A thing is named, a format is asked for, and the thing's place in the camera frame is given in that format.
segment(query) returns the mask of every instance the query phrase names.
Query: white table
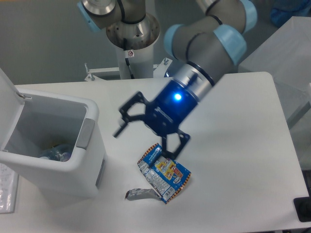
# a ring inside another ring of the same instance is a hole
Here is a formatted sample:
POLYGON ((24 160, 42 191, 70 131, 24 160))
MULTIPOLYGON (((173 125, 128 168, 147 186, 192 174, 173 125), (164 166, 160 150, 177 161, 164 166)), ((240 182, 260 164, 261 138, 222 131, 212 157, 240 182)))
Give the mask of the white table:
POLYGON ((137 161, 159 142, 143 123, 118 139, 118 107, 137 90, 151 100, 169 79, 23 85, 93 99, 108 159, 99 195, 81 199, 40 191, 19 181, 16 211, 0 216, 1 232, 255 232, 310 227, 293 199, 307 196, 272 77, 226 75, 183 122, 192 138, 178 157, 192 176, 167 205, 124 200, 131 188, 150 188, 137 161))

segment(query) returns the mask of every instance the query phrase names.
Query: white trash bin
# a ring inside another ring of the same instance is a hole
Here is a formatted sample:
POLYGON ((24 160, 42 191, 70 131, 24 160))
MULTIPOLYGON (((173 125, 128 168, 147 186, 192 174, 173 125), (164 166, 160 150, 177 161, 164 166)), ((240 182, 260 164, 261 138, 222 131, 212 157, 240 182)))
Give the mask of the white trash bin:
POLYGON ((0 69, 0 163, 39 188, 96 196, 106 159, 98 116, 92 100, 17 90, 0 69), (74 145, 68 161, 39 158, 65 143, 74 145))

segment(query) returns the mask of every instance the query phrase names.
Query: clear plastic sheet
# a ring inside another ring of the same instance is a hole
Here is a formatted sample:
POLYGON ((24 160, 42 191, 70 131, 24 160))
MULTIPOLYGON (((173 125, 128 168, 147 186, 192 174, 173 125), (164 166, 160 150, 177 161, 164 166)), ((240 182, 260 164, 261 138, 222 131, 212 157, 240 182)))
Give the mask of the clear plastic sheet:
MULTIPOLYGON (((310 17, 292 17, 239 65, 239 72, 260 71, 273 76, 286 119, 310 100, 310 17)), ((311 111, 290 132, 301 168, 311 169, 311 111)))
POLYGON ((14 212, 18 174, 0 164, 0 214, 14 212))

